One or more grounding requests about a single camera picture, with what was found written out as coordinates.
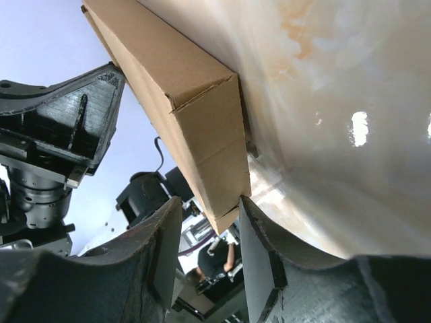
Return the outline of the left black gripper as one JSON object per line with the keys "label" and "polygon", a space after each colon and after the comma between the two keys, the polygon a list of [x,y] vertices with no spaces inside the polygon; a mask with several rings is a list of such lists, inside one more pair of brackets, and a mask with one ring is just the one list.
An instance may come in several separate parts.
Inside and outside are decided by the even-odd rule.
{"label": "left black gripper", "polygon": [[48,87],[1,80],[1,165],[10,183],[62,187],[93,175],[116,131],[124,87],[112,62]]}

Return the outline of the brown cardboard box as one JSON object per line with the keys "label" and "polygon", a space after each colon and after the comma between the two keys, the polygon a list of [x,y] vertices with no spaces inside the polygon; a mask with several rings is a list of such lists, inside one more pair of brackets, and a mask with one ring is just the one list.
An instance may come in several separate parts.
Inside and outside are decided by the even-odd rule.
{"label": "brown cardboard box", "polygon": [[251,193],[237,74],[137,1],[84,1],[82,8],[222,233]]}

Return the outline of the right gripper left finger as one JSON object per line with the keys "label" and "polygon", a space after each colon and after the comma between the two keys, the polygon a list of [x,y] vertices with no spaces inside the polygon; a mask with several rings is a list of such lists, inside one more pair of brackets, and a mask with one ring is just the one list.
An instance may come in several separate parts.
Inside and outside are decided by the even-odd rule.
{"label": "right gripper left finger", "polygon": [[163,322],[183,216],[178,197],[83,256],[1,252],[2,322]]}

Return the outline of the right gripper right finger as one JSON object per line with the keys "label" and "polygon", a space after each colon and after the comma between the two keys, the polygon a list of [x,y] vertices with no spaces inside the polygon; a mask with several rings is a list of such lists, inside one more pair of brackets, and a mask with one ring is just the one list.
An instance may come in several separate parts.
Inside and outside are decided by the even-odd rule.
{"label": "right gripper right finger", "polygon": [[240,246],[251,322],[429,322],[430,258],[342,259],[301,240],[242,196]]}

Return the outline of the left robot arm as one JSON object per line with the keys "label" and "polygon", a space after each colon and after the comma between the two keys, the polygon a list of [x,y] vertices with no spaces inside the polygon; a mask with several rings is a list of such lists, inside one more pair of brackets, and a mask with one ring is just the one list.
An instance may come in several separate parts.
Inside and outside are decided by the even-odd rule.
{"label": "left robot arm", "polygon": [[126,79],[114,64],[50,85],[1,81],[1,246],[71,251],[73,191],[116,131]]}

